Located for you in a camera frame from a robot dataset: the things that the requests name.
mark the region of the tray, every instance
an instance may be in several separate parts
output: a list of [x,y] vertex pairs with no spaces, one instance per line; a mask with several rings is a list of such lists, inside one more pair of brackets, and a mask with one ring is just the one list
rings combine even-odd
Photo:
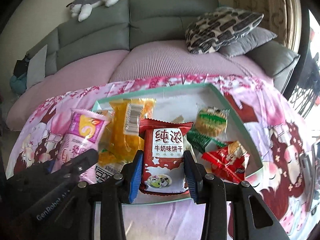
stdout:
[[[154,98],[156,105],[153,110],[153,119],[170,122],[182,115],[185,122],[193,122],[199,108],[203,106],[215,106],[220,109],[229,109],[227,126],[227,140],[238,140],[250,154],[250,165],[246,170],[246,177],[256,173],[262,168],[260,155],[255,147],[249,132],[244,127],[238,114],[229,102],[212,84],[176,85],[172,87],[160,87],[149,90],[141,90],[114,97],[103,98],[95,102],[92,111],[112,109],[109,102],[123,98]],[[206,150],[214,150],[208,145]],[[195,150],[197,159],[201,154]],[[139,192],[134,204],[155,204],[179,201],[190,198],[189,194],[172,196],[146,195]]]

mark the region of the pink snack package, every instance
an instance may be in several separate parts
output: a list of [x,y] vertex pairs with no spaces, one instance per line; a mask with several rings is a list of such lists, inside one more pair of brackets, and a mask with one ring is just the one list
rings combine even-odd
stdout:
[[[108,118],[102,114],[72,109],[71,124],[63,138],[52,172],[59,170],[64,163],[86,150],[98,150],[98,143],[107,122]],[[95,178],[95,165],[80,175],[80,180],[89,184],[96,183]]]

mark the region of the sofa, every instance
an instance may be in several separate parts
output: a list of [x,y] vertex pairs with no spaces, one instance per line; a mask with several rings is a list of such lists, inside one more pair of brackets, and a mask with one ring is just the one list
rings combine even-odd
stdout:
[[247,53],[191,55],[185,46],[188,25],[218,0],[119,0],[97,7],[88,19],[72,18],[27,51],[29,59],[47,45],[46,61],[56,67],[11,107],[6,124],[21,130],[47,98],[93,85],[176,73],[257,76],[283,92],[299,57],[270,41]]

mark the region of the sofa backrest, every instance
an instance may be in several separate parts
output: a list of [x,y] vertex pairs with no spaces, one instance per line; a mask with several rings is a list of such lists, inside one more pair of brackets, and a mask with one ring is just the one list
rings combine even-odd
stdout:
[[60,24],[27,53],[32,58],[48,44],[47,58],[57,70],[78,59],[116,50],[130,50],[151,41],[183,40],[189,23],[214,11],[218,0],[119,0]]

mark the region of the gray leather sofa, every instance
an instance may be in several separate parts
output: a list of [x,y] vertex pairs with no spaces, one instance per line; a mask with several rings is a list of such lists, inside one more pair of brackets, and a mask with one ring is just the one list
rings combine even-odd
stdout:
[[[218,6],[218,0],[119,0],[109,8],[95,8],[83,22],[72,18],[60,24],[27,53],[32,58],[48,44],[47,59],[55,62],[58,71],[73,61],[110,50],[131,50],[151,41],[183,40],[192,21]],[[247,56],[283,92],[299,59],[291,52],[273,41]]]

